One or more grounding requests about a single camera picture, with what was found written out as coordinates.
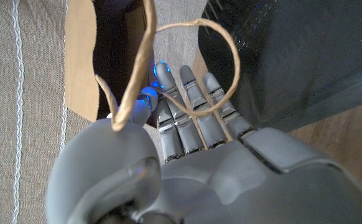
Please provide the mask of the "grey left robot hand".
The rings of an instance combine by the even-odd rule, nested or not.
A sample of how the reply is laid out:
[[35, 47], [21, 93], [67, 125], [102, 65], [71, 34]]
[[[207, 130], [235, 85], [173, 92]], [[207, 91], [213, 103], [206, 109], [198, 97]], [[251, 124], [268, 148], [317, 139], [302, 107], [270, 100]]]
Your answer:
[[154, 66], [127, 125], [91, 123], [57, 158], [48, 223], [362, 223], [362, 189], [335, 161], [226, 102], [192, 121]]

